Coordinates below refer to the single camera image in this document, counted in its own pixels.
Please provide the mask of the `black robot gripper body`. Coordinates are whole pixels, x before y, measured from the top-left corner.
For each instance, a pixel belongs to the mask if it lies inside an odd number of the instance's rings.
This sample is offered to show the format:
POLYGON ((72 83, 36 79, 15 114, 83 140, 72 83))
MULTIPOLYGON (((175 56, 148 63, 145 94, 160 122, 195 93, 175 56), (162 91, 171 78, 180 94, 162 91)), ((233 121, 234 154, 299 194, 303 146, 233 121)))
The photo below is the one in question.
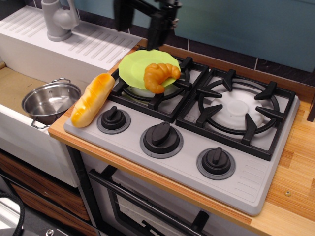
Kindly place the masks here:
POLYGON ((179 0, 155 0, 155 2, 158 3, 158 6, 153 6, 144 0, 116 0, 115 17, 121 17, 123 14, 133 15, 135 10, 151 16, 165 9, 177 11, 182 7, 182 3, 179 0))

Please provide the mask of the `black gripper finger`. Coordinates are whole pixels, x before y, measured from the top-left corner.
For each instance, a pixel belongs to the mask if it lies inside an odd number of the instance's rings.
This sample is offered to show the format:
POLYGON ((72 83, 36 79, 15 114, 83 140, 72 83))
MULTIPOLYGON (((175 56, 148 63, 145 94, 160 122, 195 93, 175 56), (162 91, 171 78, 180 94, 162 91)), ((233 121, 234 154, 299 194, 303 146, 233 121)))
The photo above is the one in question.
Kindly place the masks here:
POLYGON ((147 51, 162 46, 169 33, 177 26, 178 18, 170 18, 162 13, 155 13, 151 16, 148 28, 147 51))
POLYGON ((129 0, 114 0, 114 20, 117 31, 124 31, 132 26, 134 8, 129 0))

